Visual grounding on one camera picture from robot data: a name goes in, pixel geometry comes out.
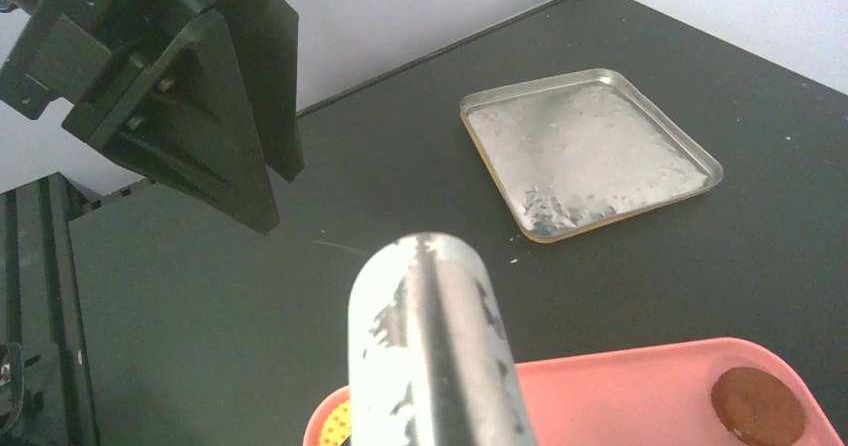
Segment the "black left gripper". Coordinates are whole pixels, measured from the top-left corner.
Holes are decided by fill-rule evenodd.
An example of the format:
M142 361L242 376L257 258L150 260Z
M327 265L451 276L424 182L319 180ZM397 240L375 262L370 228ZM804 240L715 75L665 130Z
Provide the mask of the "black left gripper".
M116 164L278 226L265 162L288 181L304 168L286 0L11 1L29 19L1 66L7 105L36 119L64 99L64 127Z

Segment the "metal tongs white handles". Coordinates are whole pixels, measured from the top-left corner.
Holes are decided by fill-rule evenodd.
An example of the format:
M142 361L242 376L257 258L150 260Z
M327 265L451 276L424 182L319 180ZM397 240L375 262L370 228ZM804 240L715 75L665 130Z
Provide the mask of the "metal tongs white handles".
M356 445L533 445L480 255L446 233L401 237L356 276L347 309Z

